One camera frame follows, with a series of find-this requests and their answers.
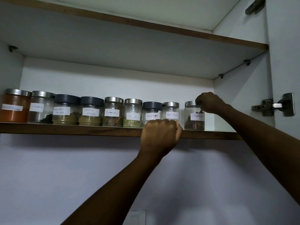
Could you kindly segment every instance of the white paper label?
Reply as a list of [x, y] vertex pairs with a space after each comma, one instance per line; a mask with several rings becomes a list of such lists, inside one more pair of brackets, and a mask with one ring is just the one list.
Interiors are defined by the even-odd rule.
[[140, 121], [141, 115], [139, 113], [126, 113], [126, 119]]
[[70, 115], [70, 107], [57, 106], [53, 109], [53, 115]]
[[2, 104], [2, 110], [22, 111], [23, 107], [17, 105]]
[[82, 108], [82, 115], [99, 117], [99, 109], [96, 108]]
[[204, 121], [205, 117], [204, 117], [204, 113], [191, 113], [190, 114], [190, 120], [191, 121]]
[[44, 111], [44, 104], [32, 102], [30, 104], [29, 111], [43, 112]]
[[179, 113], [178, 112], [166, 112], [166, 119], [179, 119]]
[[157, 112], [157, 113], [147, 113], [146, 114], [146, 120], [156, 120], [156, 119], [160, 119], [159, 112]]
[[105, 109], [104, 116], [119, 117], [120, 116], [120, 110], [117, 110], [117, 109]]

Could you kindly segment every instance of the person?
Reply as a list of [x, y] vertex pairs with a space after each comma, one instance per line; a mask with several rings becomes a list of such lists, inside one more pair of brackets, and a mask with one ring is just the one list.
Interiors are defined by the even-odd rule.
[[[212, 92], [202, 93], [196, 102], [202, 110], [227, 121], [264, 166], [300, 203], [300, 141], [226, 104]], [[145, 181], [178, 143], [179, 122], [149, 121], [142, 130], [137, 157], [75, 210], [62, 225], [122, 225]]]

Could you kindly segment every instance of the metal lid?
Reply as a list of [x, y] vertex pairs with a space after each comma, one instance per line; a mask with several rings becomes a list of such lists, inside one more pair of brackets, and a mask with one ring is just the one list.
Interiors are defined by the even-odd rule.
[[80, 104], [92, 104], [103, 106], [104, 100], [97, 97], [83, 96], [80, 98]]
[[138, 99], [125, 99], [125, 102], [124, 104], [127, 104], [127, 103], [136, 103], [136, 104], [143, 104], [143, 101], [142, 100], [138, 100]]
[[201, 107], [201, 105], [202, 105], [202, 102], [201, 102], [201, 101], [197, 101], [197, 104], [196, 104], [196, 101], [188, 101], [188, 102], [185, 102], [185, 107], [187, 107], [187, 106]]
[[143, 109], [163, 109], [163, 104], [161, 102], [144, 102]]
[[24, 91], [24, 90], [19, 90], [19, 89], [11, 89], [11, 88], [6, 89], [5, 94], [31, 96], [30, 91]]
[[80, 97], [74, 96], [74, 95], [64, 95], [64, 94], [57, 94], [55, 96], [55, 102], [56, 103], [75, 103], [79, 104]]
[[164, 102], [163, 107], [164, 106], [171, 106], [171, 107], [179, 108], [179, 103], [178, 102]]
[[47, 97], [47, 98], [55, 98], [56, 94], [46, 92], [46, 91], [33, 91], [31, 96], [40, 96], [40, 97]]
[[104, 102], [118, 102], [118, 103], [123, 103], [123, 99], [118, 98], [118, 97], [105, 97]]

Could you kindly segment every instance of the wooden shelf edge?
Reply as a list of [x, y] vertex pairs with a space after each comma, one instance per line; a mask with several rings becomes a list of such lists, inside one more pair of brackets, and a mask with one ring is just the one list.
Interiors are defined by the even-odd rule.
[[[142, 129], [125, 128], [125, 127], [48, 125], [48, 124], [2, 122], [0, 123], [0, 133], [140, 137], [142, 133]], [[214, 131], [193, 131], [193, 130], [183, 130], [182, 138], [242, 140], [242, 138], [236, 132], [214, 132]]]
[[263, 44], [263, 43], [259, 43], [259, 42], [240, 40], [240, 39], [235, 39], [235, 38], [230, 38], [230, 37], [225, 37], [225, 36], [220, 36], [220, 35], [213, 35], [213, 34], [208, 34], [208, 33], [204, 33], [204, 32], [178, 28], [178, 27], [150, 23], [150, 22], [130, 19], [130, 18], [126, 18], [126, 17], [114, 16], [114, 15], [109, 15], [109, 14], [100, 13], [100, 12], [94, 12], [94, 11], [89, 11], [89, 10], [83, 10], [83, 9], [53, 4], [53, 3], [47, 3], [47, 2], [43, 2], [43, 1], [39, 1], [39, 0], [1, 0], [1, 1], [5, 1], [5, 2], [9, 2], [11, 4], [25, 6], [25, 7], [32, 7], [32, 8], [36, 8], [36, 9], [65, 13], [65, 14], [69, 14], [69, 15], [76, 15], [76, 16], [93, 18], [93, 19], [109, 21], [109, 22], [114, 22], [114, 23], [119, 23], [119, 24], [126, 24], [126, 25], [136, 26], [136, 27], [140, 27], [140, 28], [147, 28], [147, 29], [152, 29], [152, 30], [169, 32], [169, 33], [173, 33], [173, 34], [197, 37], [197, 38], [201, 38], [201, 39], [207, 39], [207, 40], [213, 40], [213, 41], [222, 42], [222, 43], [230, 43], [230, 44], [234, 44], [234, 45], [252, 47], [252, 48], [257, 48], [257, 49], [261, 49], [261, 50], [269, 49], [268, 44]]

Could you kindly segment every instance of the spice jar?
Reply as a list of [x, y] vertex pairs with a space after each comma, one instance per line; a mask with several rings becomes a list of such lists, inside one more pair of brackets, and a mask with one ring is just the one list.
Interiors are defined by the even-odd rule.
[[185, 103], [185, 129], [186, 130], [204, 130], [205, 114], [201, 106], [196, 105], [195, 101]]
[[160, 102], [144, 102], [143, 103], [143, 126], [150, 120], [160, 119], [163, 104]]
[[80, 98], [80, 125], [101, 125], [104, 100], [96, 97], [84, 96]]
[[123, 99], [118, 97], [105, 97], [103, 126], [122, 126], [123, 124]]
[[179, 103], [164, 102], [162, 119], [179, 121]]
[[74, 95], [57, 94], [53, 109], [53, 124], [77, 125], [80, 98]]
[[55, 94], [46, 91], [33, 91], [30, 100], [28, 123], [52, 124]]
[[31, 92], [6, 89], [3, 96], [0, 122], [27, 122]]
[[125, 99], [123, 126], [142, 127], [143, 101], [138, 99]]

